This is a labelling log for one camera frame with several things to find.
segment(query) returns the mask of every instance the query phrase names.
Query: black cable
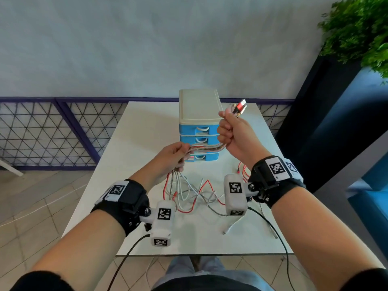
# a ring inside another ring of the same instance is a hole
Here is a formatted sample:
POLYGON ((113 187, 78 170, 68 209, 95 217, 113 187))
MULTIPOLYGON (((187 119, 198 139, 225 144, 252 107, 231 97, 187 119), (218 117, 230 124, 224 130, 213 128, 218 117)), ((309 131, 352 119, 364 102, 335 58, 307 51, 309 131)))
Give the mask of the black cable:
POLYGON ((123 261, 121 262, 121 264, 120 264, 119 267, 117 268, 116 272, 114 273, 114 276, 113 276, 113 278, 112 278, 111 283, 109 284, 109 287, 108 287, 108 290, 107 290, 107 291, 109 291, 109 290, 111 289, 111 287, 112 287, 112 285, 113 285, 114 279, 116 278, 117 274, 119 273, 119 270, 120 270, 121 266, 123 265, 124 261, 127 259, 128 255, 131 253, 131 251, 135 248, 135 246, 136 246, 141 240, 143 240, 144 238, 150 237, 150 236, 151 236, 151 234, 144 235, 143 237, 141 237, 139 240, 136 241, 136 243, 132 246, 131 249, 129 249, 129 251, 128 251, 128 253, 125 255, 123 261))
POLYGON ((280 238, 280 235, 279 235, 279 233, 277 232, 277 230, 276 230, 276 229, 274 228, 274 226, 269 222, 269 220, 267 220, 267 219, 264 217, 264 215, 262 215, 261 213, 259 213, 259 212, 256 211, 256 210, 254 210, 252 207, 249 207, 249 206, 248 206, 248 209, 249 209, 249 210, 252 210, 252 211, 256 212, 258 215, 260 215, 260 216, 263 218, 263 220, 265 220, 265 221, 271 226, 271 228, 275 231, 275 233, 276 233, 277 236, 279 237, 280 242, 283 244, 284 250, 286 251, 286 256, 287 256, 287 277, 288 277, 288 281, 290 282, 291 288, 295 291, 294 286, 292 286, 292 283, 291 283, 290 274, 289 274, 289 272, 288 272, 288 266, 289 266, 288 252, 287 252, 286 246, 285 246, 284 243, 283 243, 282 238, 280 238))

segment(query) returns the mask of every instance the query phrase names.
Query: white table leg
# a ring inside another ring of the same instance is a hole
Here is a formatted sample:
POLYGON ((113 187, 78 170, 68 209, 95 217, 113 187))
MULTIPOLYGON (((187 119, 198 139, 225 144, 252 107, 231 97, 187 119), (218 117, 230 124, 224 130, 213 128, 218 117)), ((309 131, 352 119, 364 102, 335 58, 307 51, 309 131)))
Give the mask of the white table leg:
POLYGON ((17 169, 13 168, 9 164, 5 163, 0 159, 0 166, 4 167, 6 170, 9 170, 10 172, 14 173, 15 175, 18 176, 23 176, 24 174, 21 171, 18 171, 17 169))

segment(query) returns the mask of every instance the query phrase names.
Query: tiled floor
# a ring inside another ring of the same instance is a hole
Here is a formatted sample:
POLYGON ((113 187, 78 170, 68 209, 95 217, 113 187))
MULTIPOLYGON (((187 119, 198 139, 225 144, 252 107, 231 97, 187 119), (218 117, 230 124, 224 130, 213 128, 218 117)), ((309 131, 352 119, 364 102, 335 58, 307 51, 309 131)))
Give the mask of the tiled floor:
MULTIPOLYGON (((0 209, 2 203, 28 193, 28 198, 42 196, 29 208, 18 212, 7 220, 6 224, 24 216, 51 201, 88 183, 91 172, 29 171, 22 177, 15 177, 6 171, 0 171, 0 209)), ((17 279, 26 273, 52 246, 60 239, 65 227, 82 196, 85 187, 74 191, 61 200, 45 206, 26 218, 0 227, 0 290, 9 290, 17 279)), ((152 286, 162 277, 172 257, 159 257, 149 268, 147 278, 152 286)), ((268 256, 221 256, 221 261, 227 269, 250 270, 262 276, 276 291, 292 290, 286 273, 286 260, 281 255, 268 256)), ((115 279, 112 291, 149 291, 146 280, 146 269, 152 257, 129 257, 123 264, 120 275, 115 279)), ((114 259, 101 278, 96 291, 105 291, 113 277, 121 257, 114 259)), ((298 260, 290 256, 289 274, 295 290, 315 290, 306 272, 298 260)))

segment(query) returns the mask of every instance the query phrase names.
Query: black sleeve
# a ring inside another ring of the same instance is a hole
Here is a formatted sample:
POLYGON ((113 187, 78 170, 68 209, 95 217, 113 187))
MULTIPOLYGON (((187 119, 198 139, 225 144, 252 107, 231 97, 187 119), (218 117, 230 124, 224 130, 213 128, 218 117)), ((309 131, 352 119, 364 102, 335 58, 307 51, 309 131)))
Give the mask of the black sleeve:
POLYGON ((350 290, 388 290, 388 271, 371 269, 356 274, 341 288, 341 291, 350 290))
POLYGON ((57 274, 37 271, 27 273, 22 276, 10 291, 27 291, 27 290, 39 290, 39 291, 74 291, 64 280, 57 274))

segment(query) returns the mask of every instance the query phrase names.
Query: qr code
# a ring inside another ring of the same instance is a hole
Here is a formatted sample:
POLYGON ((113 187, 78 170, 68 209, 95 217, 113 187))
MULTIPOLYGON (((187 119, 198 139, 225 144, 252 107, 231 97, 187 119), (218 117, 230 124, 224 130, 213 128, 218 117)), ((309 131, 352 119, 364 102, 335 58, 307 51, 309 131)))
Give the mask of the qr code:
POLYGON ((277 175, 278 173, 285 173, 284 167, 280 162, 276 162, 269 165, 271 171, 274 173, 274 175, 277 175))
POLYGON ((154 239, 155 246, 167 246, 167 239, 154 239))
POLYGON ((170 220, 171 208, 159 208, 158 220, 170 220))
POLYGON ((288 168, 290 169, 290 171, 293 171, 294 173, 298 172, 297 169, 295 168, 295 166, 292 163, 286 162, 286 164, 287 164, 288 168))
POLYGON ((241 183, 229 183, 229 190, 231 193, 242 193, 241 183))
POLYGON ((120 195, 125 188, 125 185, 114 185, 109 191, 109 194, 120 195))
POLYGON ((243 210, 231 210, 230 215, 243 215, 244 211, 243 210))

